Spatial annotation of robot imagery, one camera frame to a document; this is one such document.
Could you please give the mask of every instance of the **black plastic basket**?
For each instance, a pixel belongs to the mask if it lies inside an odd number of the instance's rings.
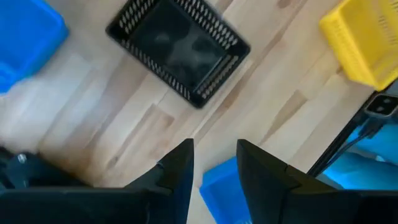
[[[204,0],[130,0],[106,31],[197,108],[250,52]]]

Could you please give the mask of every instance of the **yellow plastic basket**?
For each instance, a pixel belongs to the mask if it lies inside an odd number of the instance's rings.
[[[320,26],[349,79],[383,90],[398,78],[398,0],[344,0]]]

